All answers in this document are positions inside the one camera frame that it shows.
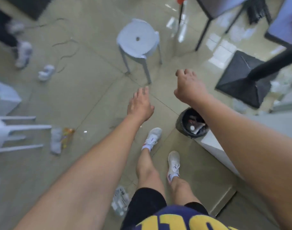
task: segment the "person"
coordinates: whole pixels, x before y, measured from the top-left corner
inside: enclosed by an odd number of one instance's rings
[[[12,19],[0,10],[0,41],[11,47],[14,51],[15,66],[19,69],[26,67],[32,54],[32,46],[29,42],[19,41],[15,37],[24,30],[24,25]]]
[[[269,204],[282,229],[292,229],[292,139],[249,120],[211,96],[189,69],[178,70],[175,96],[203,117],[240,174]],[[154,112],[149,88],[139,88],[125,119],[75,162],[18,223],[15,230],[102,229],[136,132]],[[138,189],[121,229],[227,229],[207,215],[190,185],[179,177],[179,154],[168,156],[174,202],[149,152],[161,129],[149,132],[137,162]]]

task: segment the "hand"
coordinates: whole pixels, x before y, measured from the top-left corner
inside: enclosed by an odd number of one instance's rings
[[[130,99],[127,114],[135,116],[143,123],[147,121],[153,114],[155,107],[150,105],[149,87],[139,88]]]
[[[175,89],[175,96],[191,107],[204,102],[210,96],[205,88],[205,84],[197,78],[195,72],[190,69],[178,69],[176,72],[178,77],[178,88]]]

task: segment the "white sock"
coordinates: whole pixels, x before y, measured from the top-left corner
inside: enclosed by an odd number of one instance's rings
[[[148,148],[149,151],[151,151],[151,150],[152,150],[152,145],[150,145],[150,144],[144,144],[143,147],[142,147],[142,150],[143,150],[144,148]]]
[[[169,181],[171,182],[171,181],[173,180],[174,177],[179,177],[179,174],[176,174],[176,173],[169,174],[169,175],[168,175],[168,179],[169,179]]]

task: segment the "dark floor mat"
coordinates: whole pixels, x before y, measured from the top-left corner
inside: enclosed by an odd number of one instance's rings
[[[8,0],[25,14],[37,20],[51,0]]]

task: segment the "yellow number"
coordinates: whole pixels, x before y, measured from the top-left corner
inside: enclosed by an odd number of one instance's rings
[[[150,216],[147,219],[144,219],[138,225],[142,225],[142,230],[147,230],[147,229],[158,230],[159,229],[159,227],[158,227],[158,217],[157,216]]]
[[[170,230],[186,230],[186,226],[182,216],[178,215],[160,215],[160,224],[169,224]]]
[[[196,215],[190,219],[189,226],[191,230],[228,230],[228,228],[216,219],[209,216]]]

